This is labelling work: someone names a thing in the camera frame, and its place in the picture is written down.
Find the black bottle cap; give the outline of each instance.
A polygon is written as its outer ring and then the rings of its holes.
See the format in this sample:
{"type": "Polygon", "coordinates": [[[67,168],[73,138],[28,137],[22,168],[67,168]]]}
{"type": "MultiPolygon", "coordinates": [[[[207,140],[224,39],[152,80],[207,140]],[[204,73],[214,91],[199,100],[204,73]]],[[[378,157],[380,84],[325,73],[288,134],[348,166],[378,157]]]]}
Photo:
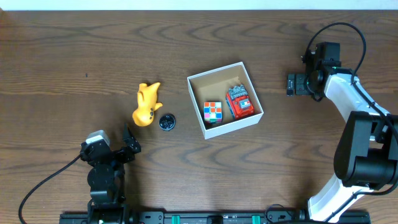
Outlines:
{"type": "Polygon", "coordinates": [[[175,117],[172,114],[165,114],[159,120],[159,126],[164,131],[170,131],[175,126],[175,117]]]}

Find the box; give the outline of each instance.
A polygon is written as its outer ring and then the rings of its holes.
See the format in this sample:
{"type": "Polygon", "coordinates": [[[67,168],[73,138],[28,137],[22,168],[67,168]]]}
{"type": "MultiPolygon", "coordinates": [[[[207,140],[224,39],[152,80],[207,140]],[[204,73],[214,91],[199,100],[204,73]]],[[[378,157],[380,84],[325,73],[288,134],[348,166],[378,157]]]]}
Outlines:
{"type": "Polygon", "coordinates": [[[243,62],[192,75],[187,79],[189,94],[205,139],[257,124],[264,114],[243,62]],[[254,114],[243,119],[234,120],[225,96],[230,88],[240,84],[243,84],[248,92],[254,107],[254,114]],[[221,101],[223,121],[220,124],[207,124],[204,122],[203,104],[206,101],[221,101]]]}

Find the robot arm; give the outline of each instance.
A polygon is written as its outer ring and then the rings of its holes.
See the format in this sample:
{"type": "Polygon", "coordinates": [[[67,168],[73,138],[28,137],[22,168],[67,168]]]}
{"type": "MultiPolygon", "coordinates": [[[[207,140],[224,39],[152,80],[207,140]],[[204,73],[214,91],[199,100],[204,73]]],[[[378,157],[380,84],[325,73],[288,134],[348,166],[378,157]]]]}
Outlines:
{"type": "MultiPolygon", "coordinates": [[[[335,153],[335,174],[318,194],[308,200],[310,219],[332,223],[336,223],[340,215],[363,196],[359,194],[352,199],[353,194],[372,192],[392,184],[397,179],[398,171],[396,140],[380,114],[351,84],[353,71],[341,67],[339,57],[339,44],[317,44],[315,52],[307,52],[303,57],[303,63],[307,64],[306,74],[290,74],[287,85],[288,95],[295,92],[296,95],[312,95],[317,101],[323,97],[330,99],[346,121],[335,153]],[[369,141],[383,144],[382,149],[369,148],[369,141]]],[[[373,101],[360,85],[359,78],[355,77],[354,81],[359,90],[373,101]]],[[[390,116],[377,103],[374,105],[390,116]]],[[[397,124],[398,118],[391,117],[397,124]]]]}

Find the toy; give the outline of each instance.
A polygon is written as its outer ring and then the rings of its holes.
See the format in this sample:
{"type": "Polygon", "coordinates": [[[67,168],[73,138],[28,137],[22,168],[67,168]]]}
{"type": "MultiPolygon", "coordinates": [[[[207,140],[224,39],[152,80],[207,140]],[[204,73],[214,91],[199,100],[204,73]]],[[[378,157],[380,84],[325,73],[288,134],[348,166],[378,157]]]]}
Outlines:
{"type": "Polygon", "coordinates": [[[175,116],[172,114],[165,114],[159,120],[159,126],[164,131],[170,131],[175,127],[175,116]]]}
{"type": "Polygon", "coordinates": [[[214,124],[223,121],[221,102],[205,102],[203,112],[207,123],[214,124]]]}
{"type": "Polygon", "coordinates": [[[154,120],[154,112],[163,106],[162,103],[156,103],[156,92],[159,86],[159,82],[150,86],[145,83],[139,85],[137,93],[138,108],[132,114],[136,125],[141,127],[150,125],[154,120]]]}
{"type": "Polygon", "coordinates": [[[254,114],[254,107],[243,85],[230,88],[225,99],[234,119],[254,114]]]}

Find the green tape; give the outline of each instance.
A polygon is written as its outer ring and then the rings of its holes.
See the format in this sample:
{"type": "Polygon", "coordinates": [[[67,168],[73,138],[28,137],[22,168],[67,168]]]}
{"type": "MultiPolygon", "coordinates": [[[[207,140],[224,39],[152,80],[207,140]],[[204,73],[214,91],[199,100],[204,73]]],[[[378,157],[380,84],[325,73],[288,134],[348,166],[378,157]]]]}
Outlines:
{"type": "Polygon", "coordinates": [[[179,215],[172,216],[172,224],[180,224],[180,216],[179,215]]]}
{"type": "Polygon", "coordinates": [[[253,215],[251,217],[251,220],[252,220],[253,224],[260,224],[260,222],[261,222],[261,219],[260,219],[259,215],[253,215]]]}

